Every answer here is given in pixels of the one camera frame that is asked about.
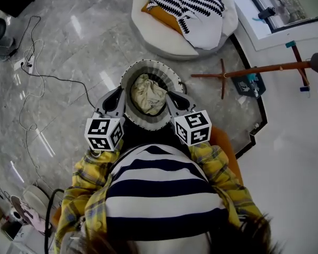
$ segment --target white cube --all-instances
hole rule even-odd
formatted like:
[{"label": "white cube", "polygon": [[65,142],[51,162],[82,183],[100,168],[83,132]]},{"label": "white cube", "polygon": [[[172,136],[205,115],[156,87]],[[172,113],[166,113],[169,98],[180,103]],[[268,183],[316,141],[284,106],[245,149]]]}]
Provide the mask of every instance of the white cube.
[{"label": "white cube", "polygon": [[87,119],[85,138],[92,150],[114,151],[122,136],[120,119]]},{"label": "white cube", "polygon": [[211,120],[206,110],[174,118],[175,133],[188,146],[210,140]]}]

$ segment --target yellow plaid shirt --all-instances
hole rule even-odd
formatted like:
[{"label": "yellow plaid shirt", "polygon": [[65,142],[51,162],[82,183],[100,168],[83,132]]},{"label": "yellow plaid shirt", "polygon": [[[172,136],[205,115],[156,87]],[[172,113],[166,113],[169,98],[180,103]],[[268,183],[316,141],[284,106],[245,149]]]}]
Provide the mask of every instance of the yellow plaid shirt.
[{"label": "yellow plaid shirt", "polygon": [[[61,217],[55,235],[55,253],[60,252],[66,232],[75,231],[80,217],[85,216],[88,235],[107,232],[106,192],[112,177],[110,167],[120,155],[122,141],[114,152],[103,152],[94,158],[90,151],[75,165],[72,186],[65,190]],[[209,183],[222,198],[229,212],[229,221],[240,226],[240,216],[262,216],[252,201],[249,191],[242,186],[228,168],[228,158],[219,146],[208,142],[190,147],[191,158],[204,171]]]}]

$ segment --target crumpled cloth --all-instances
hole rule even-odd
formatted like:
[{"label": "crumpled cloth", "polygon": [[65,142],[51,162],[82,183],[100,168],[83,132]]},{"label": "crumpled cloth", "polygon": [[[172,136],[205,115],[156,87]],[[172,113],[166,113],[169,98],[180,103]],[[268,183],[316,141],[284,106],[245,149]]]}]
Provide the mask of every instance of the crumpled cloth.
[{"label": "crumpled cloth", "polygon": [[159,87],[156,81],[147,74],[138,77],[131,88],[131,97],[137,107],[145,114],[156,115],[164,106],[166,90]]}]

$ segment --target round basket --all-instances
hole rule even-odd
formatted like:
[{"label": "round basket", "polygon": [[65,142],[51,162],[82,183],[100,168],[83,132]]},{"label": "round basket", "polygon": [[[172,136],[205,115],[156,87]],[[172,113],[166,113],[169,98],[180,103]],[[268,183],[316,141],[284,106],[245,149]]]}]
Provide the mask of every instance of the round basket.
[{"label": "round basket", "polygon": [[161,62],[150,59],[135,62],[121,76],[120,85],[126,92],[126,116],[141,128],[156,131],[169,123],[171,115],[166,105],[154,116],[143,113],[134,105],[131,88],[142,74],[148,74],[150,79],[156,81],[166,91],[183,92],[183,87],[179,76],[172,69]]}]

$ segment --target black and white striped shirt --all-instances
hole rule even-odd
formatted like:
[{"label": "black and white striped shirt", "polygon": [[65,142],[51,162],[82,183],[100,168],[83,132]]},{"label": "black and white striped shirt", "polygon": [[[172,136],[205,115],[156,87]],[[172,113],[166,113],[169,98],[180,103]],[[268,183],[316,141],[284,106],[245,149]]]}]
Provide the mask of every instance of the black and white striped shirt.
[{"label": "black and white striped shirt", "polygon": [[107,191],[110,236],[140,253],[207,253],[207,232],[227,218],[201,168],[165,145],[133,150],[115,165]]}]

